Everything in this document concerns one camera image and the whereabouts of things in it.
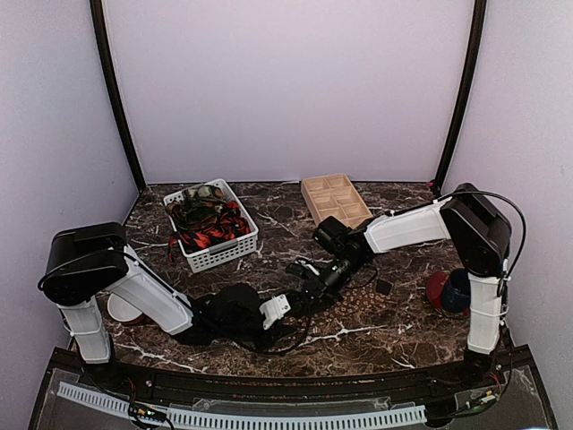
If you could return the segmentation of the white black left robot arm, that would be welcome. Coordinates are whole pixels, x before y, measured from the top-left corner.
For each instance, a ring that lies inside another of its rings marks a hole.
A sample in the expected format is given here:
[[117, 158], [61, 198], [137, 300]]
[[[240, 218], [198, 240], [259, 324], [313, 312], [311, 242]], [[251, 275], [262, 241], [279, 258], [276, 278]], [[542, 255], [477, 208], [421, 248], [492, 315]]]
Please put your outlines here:
[[123, 387], [126, 372], [115, 362], [114, 341], [99, 303], [102, 296], [120, 299], [186, 346], [224, 339], [256, 354], [285, 355], [302, 344], [311, 322], [305, 311], [303, 328], [285, 323], [292, 299], [281, 294], [264, 300], [245, 283], [197, 299], [186, 295], [139, 257], [117, 222], [56, 233], [38, 290], [59, 309], [81, 363], [108, 391]]

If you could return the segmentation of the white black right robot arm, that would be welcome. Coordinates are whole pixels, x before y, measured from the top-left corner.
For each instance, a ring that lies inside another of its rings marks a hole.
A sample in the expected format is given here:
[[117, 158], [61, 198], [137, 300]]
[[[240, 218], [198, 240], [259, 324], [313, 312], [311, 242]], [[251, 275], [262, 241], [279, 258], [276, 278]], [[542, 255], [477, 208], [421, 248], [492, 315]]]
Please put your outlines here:
[[316, 267], [299, 258], [287, 265], [286, 272], [302, 280], [310, 311], [322, 312], [340, 301], [341, 289], [375, 255], [425, 242], [451, 241], [463, 267], [447, 277], [439, 301], [448, 312], [469, 313], [457, 380], [474, 389], [492, 372], [507, 312], [507, 284], [519, 259], [510, 252], [512, 227], [493, 204], [497, 197], [464, 183], [453, 193], [413, 208], [386, 211], [356, 228], [329, 216], [312, 237], [332, 260]]

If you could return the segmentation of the brown floral tie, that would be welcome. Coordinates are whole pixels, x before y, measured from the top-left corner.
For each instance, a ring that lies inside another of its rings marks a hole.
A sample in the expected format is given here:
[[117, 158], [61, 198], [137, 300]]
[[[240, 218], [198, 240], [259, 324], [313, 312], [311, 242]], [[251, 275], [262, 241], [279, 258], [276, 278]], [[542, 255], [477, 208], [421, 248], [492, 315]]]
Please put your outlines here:
[[374, 287], [345, 290], [342, 302], [313, 318], [311, 335], [342, 335], [386, 328], [392, 322], [393, 307], [389, 297]]

